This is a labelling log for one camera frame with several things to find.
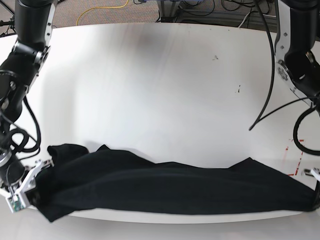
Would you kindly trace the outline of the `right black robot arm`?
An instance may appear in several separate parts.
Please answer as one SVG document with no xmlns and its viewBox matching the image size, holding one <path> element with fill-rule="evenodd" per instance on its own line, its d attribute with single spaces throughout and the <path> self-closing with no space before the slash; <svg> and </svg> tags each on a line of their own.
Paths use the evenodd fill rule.
<svg viewBox="0 0 320 240">
<path fill-rule="evenodd" d="M 40 152 L 41 131 L 26 95 L 50 52 L 56 0 L 15 1 L 14 29 L 17 35 L 7 59 L 0 66 L 0 179 L 8 191 L 19 184 L 26 169 L 17 153 Z M 36 137 L 15 125 L 26 106 L 35 124 Z M 27 147 L 32 139 L 34 146 Z"/>
</svg>

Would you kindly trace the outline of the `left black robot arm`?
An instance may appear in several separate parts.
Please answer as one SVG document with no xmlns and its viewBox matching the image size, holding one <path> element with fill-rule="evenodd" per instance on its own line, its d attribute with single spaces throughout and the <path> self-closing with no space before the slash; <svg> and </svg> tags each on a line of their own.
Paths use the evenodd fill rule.
<svg viewBox="0 0 320 240">
<path fill-rule="evenodd" d="M 298 129 L 305 117 L 320 110 L 320 65 L 312 52 L 318 33 L 320 2 L 277 0 L 275 11 L 276 71 L 289 89 L 309 107 L 294 125 L 293 142 L 305 154 L 318 157 L 319 150 L 309 149 L 301 144 Z"/>
</svg>

